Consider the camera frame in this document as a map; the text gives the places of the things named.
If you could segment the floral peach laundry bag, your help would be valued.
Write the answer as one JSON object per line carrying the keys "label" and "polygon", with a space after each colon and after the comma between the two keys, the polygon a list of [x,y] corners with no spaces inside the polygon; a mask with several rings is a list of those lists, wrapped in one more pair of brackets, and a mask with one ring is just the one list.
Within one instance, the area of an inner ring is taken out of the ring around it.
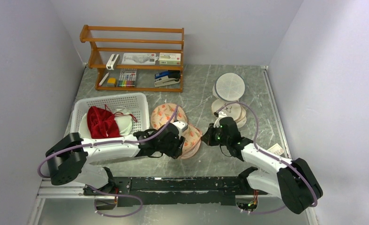
{"label": "floral peach laundry bag", "polygon": [[[159,129],[172,117],[176,104],[165,103],[157,106],[151,113],[150,123],[153,129]],[[185,142],[182,148],[181,159],[193,157],[201,145],[202,132],[189,123],[188,117],[181,106],[178,107],[176,120],[186,122],[188,129],[183,133]]]}

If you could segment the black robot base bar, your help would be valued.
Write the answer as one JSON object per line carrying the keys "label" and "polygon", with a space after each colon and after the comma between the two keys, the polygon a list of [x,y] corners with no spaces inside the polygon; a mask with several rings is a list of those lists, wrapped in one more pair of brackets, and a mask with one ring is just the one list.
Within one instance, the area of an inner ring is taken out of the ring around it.
{"label": "black robot base bar", "polygon": [[209,204],[219,203],[235,206],[240,198],[251,200],[255,191],[238,176],[218,177],[115,177],[114,186],[102,188],[108,195],[102,195],[90,187],[83,189],[85,196],[94,196],[97,200],[113,203],[114,194],[118,207],[135,205],[173,205],[173,204]]}

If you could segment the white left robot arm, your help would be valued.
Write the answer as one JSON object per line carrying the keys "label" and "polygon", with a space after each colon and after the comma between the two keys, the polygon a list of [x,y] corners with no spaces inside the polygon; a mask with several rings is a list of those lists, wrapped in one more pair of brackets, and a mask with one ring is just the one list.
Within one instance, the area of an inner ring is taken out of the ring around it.
{"label": "white left robot arm", "polygon": [[111,140],[82,138],[70,133],[45,154],[49,178],[54,186],[79,182],[96,188],[104,195],[115,189],[112,172],[94,162],[118,159],[182,155],[184,132],[188,125],[182,121],[165,124],[158,130],[148,129]]}

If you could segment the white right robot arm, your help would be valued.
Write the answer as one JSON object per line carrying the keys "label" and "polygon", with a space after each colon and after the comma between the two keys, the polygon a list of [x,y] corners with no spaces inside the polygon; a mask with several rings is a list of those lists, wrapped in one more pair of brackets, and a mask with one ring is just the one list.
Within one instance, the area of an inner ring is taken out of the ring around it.
{"label": "white right robot arm", "polygon": [[238,182],[244,194],[264,191],[281,199],[295,214],[315,207],[323,196],[321,186],[304,159],[288,159],[269,153],[254,140],[242,136],[231,117],[210,123],[201,140],[208,146],[225,146],[232,157],[253,165],[241,173],[242,179]]}

